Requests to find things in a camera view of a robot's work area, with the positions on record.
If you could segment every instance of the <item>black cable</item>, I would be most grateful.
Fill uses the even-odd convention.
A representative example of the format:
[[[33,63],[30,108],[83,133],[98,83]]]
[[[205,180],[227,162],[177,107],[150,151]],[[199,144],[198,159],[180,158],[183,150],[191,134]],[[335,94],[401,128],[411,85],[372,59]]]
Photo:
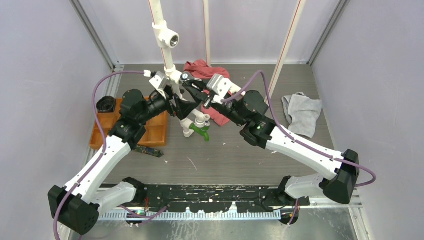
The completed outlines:
[[[148,96],[148,99],[152,99],[152,96],[153,96],[154,93],[159,94],[159,92],[157,90],[154,90],[150,93],[150,95]]]

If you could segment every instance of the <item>vertical pole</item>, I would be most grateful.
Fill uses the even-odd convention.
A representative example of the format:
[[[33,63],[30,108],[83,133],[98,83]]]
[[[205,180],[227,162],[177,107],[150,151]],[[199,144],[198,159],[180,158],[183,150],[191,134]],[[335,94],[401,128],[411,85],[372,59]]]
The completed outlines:
[[[275,70],[269,84],[269,97],[272,97],[278,78],[283,68],[284,61],[286,60],[287,53],[289,52],[290,44],[292,43],[293,36],[295,35],[296,28],[298,27],[299,20],[301,19],[302,12],[305,7],[306,0],[297,0],[296,8],[294,9],[293,17],[291,18],[290,28],[287,32],[287,37],[282,45],[281,54],[275,65]]]
[[[211,36],[209,31],[209,0],[203,0],[204,42],[206,45],[206,63],[211,66]]]

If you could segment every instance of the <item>white wall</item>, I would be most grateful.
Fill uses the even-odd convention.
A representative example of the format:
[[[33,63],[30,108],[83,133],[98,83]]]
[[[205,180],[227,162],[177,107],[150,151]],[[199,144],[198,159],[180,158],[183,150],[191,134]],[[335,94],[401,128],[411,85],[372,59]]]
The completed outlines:
[[[350,1],[313,65],[336,146],[378,176],[359,188],[376,240],[423,238],[423,23],[422,0]]]
[[[47,240],[47,193],[82,168],[110,71],[67,0],[2,1],[0,32],[1,239]]]
[[[82,0],[108,52],[122,64],[163,62],[147,0]],[[162,0],[168,27],[180,35],[176,63],[206,59],[202,0]],[[296,0],[209,1],[213,63],[277,62]],[[339,0],[308,0],[286,63],[307,63]]]

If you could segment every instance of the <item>floor debris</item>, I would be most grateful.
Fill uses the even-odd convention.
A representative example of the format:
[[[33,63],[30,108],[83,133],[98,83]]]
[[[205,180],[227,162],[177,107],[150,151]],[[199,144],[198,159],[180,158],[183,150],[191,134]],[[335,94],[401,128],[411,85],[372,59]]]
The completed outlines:
[[[193,166],[194,166],[194,168],[196,169],[196,171],[198,170],[198,168],[196,167],[196,165],[195,165],[195,163],[189,158],[189,157],[187,157],[188,158],[188,160],[190,160],[190,162],[191,162],[191,164],[193,164]]]

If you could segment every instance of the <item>white bracket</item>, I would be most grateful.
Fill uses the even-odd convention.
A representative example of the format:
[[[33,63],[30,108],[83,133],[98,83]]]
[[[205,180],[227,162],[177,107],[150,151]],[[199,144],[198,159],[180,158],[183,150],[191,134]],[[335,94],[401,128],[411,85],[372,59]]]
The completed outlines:
[[[230,91],[232,85],[233,83],[228,78],[220,74],[214,74],[207,83],[207,88],[216,93],[212,101],[222,104],[221,100],[225,98],[225,95]]]
[[[156,91],[162,95],[164,98],[167,98],[165,94],[165,87],[167,86],[168,77],[163,75],[161,72],[157,72],[156,75],[150,79],[148,82],[156,89]]]

